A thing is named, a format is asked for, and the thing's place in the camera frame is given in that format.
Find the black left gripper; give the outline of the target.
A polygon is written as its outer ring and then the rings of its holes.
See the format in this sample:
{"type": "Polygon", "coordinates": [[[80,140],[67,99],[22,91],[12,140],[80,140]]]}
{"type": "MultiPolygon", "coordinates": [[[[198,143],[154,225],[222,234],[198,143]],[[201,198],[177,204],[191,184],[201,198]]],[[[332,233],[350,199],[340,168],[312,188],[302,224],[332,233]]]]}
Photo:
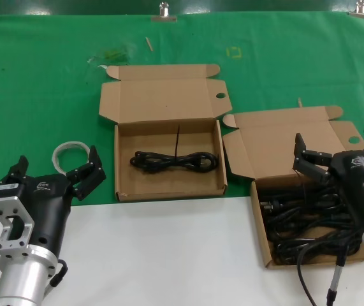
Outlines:
{"type": "Polygon", "coordinates": [[[105,179],[106,174],[96,147],[90,147],[88,163],[62,174],[25,176],[29,162],[20,156],[2,178],[2,184],[17,184],[7,189],[0,185],[0,198],[16,196],[34,221],[29,244],[38,245],[58,256],[73,197],[84,200],[105,179]]]}

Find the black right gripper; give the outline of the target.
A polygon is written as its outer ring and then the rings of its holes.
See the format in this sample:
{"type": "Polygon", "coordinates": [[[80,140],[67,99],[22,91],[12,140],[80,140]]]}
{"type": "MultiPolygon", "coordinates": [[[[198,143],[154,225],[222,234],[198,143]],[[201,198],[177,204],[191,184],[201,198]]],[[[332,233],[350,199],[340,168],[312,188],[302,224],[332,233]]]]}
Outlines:
{"type": "Polygon", "coordinates": [[[293,169],[320,184],[330,175],[353,218],[356,231],[364,232],[364,151],[343,151],[333,155],[308,150],[300,133],[295,136],[293,169]]]}

